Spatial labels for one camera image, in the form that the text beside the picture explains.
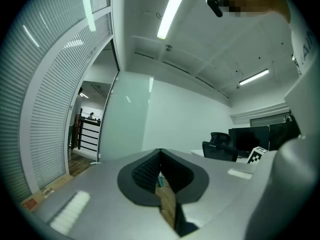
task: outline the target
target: black chair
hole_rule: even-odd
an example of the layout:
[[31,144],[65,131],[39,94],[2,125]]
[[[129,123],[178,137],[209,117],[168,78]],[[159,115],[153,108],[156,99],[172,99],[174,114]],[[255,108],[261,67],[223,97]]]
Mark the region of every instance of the black chair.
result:
[[228,147],[233,147],[234,142],[229,134],[223,132],[211,132],[211,145],[225,145]]
[[236,162],[238,151],[227,145],[212,145],[209,142],[202,142],[202,149],[205,158]]

